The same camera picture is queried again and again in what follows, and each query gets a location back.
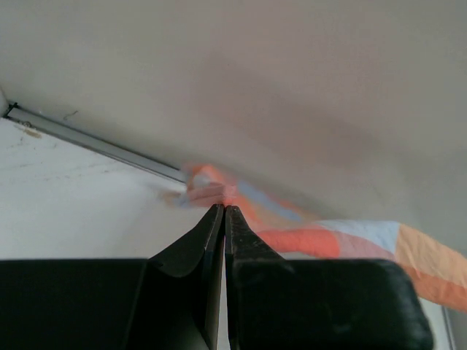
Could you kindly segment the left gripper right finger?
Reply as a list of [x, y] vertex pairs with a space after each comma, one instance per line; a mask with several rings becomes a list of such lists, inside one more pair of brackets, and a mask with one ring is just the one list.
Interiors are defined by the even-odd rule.
[[290, 267], [249, 227], [236, 206], [225, 210], [228, 338], [232, 349], [286, 349]]

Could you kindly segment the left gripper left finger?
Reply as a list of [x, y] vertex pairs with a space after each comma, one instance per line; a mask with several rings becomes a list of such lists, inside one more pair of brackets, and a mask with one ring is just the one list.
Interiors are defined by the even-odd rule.
[[162, 349], [216, 349], [223, 267], [223, 206], [148, 261], [150, 311]]

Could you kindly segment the orange blue checkered cloth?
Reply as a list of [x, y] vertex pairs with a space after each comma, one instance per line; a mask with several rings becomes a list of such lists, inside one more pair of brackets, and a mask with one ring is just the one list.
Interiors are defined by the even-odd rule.
[[417, 294], [466, 311], [466, 258], [430, 236], [394, 221], [320, 220], [214, 166], [186, 171], [185, 188], [163, 199], [183, 208], [236, 206], [250, 229], [272, 249], [315, 258], [380, 258], [399, 264]]

